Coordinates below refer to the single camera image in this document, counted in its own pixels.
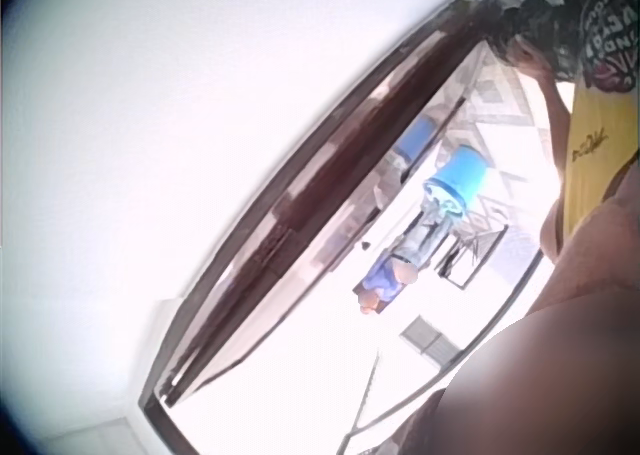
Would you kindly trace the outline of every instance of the skin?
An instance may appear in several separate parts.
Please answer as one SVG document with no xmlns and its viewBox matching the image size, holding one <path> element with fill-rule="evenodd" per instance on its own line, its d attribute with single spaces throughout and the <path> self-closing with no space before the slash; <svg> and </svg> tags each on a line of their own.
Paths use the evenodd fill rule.
<svg viewBox="0 0 640 455">
<path fill-rule="evenodd" d="M 551 129 L 553 161 L 558 170 L 560 183 L 564 185 L 571 114 L 560 97 L 551 66 L 542 53 L 521 37 L 516 37 L 512 41 L 507 57 L 521 73 L 538 82 L 544 95 Z M 559 255 L 555 232 L 558 203 L 559 201 L 556 201 L 551 207 L 540 232 L 542 251 L 554 263 Z"/>
</svg>

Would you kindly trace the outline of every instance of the dark window frame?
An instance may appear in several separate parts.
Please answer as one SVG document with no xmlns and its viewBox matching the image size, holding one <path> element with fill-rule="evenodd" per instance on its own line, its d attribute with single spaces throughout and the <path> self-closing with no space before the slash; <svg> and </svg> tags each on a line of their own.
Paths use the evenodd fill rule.
<svg viewBox="0 0 640 455">
<path fill-rule="evenodd" d="M 499 13 L 497 0 L 480 3 L 455 0 L 424 23 L 336 106 L 245 211 L 174 317 L 139 398 L 140 408 L 170 450 L 184 455 L 198 453 L 173 423 L 158 394 L 165 403 L 169 402 L 168 405 L 179 399 L 181 395 L 175 395 L 176 386 L 183 382 L 183 388 L 188 382 L 184 382 L 184 375 L 176 386 L 171 382 L 184 368 L 186 359 L 200 357 L 198 362 L 202 365 L 224 345 L 234 327 L 246 319 L 252 307 L 255 308 L 261 297 L 286 273 L 326 221 L 483 39 Z M 397 89 L 377 106 L 363 109 L 373 90 L 436 31 L 441 31 L 443 37 L 420 56 Z M 197 330 L 194 334 L 194 319 L 202 313 L 207 302 L 211 303 L 211 291 L 233 258 L 265 216 L 286 197 L 289 186 L 314 154 L 338 130 L 346 130 L 346 136 L 335 154 L 301 193 L 287 200 L 288 207 L 283 209 L 282 219 L 262 239 L 257 255 L 250 257 L 231 280 L 230 286 L 234 290 L 229 293 L 236 295 L 236 300 L 231 296 L 220 299 L 207 319 L 207 330 Z M 238 293 L 244 295 L 243 303 L 237 302 Z M 176 353 L 190 332 L 187 349 Z"/>
</svg>

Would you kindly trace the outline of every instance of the blue cylinder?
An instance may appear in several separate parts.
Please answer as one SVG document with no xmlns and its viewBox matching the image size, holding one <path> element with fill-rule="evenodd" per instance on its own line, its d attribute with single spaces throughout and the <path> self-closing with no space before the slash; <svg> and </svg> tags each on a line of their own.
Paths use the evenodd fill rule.
<svg viewBox="0 0 640 455">
<path fill-rule="evenodd" d="M 449 194 L 465 211 L 480 190 L 489 164 L 476 150 L 459 146 L 451 160 L 425 182 L 425 189 L 438 187 Z"/>
<path fill-rule="evenodd" d="M 436 128 L 435 122 L 431 119 L 418 117 L 400 136 L 393 149 L 411 164 L 433 138 Z"/>
</svg>

